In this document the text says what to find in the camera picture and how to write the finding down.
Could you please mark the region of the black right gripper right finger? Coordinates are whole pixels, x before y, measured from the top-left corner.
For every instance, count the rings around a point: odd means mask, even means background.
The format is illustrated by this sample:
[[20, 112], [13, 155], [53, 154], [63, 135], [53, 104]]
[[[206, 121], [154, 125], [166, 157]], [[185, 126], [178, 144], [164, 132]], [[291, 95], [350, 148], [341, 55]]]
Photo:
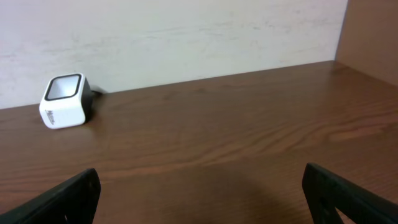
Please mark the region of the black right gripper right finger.
[[306, 165], [302, 188], [316, 224], [342, 223], [338, 212], [355, 223], [397, 223], [397, 204], [317, 164]]

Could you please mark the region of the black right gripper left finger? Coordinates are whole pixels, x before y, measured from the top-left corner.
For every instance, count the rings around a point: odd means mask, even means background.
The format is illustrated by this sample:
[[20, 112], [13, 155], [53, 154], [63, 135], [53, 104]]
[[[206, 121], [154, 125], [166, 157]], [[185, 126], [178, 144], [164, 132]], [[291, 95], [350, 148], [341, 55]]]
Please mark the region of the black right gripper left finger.
[[1, 215], [1, 223], [92, 224], [101, 193], [95, 169], [62, 182], [36, 198]]

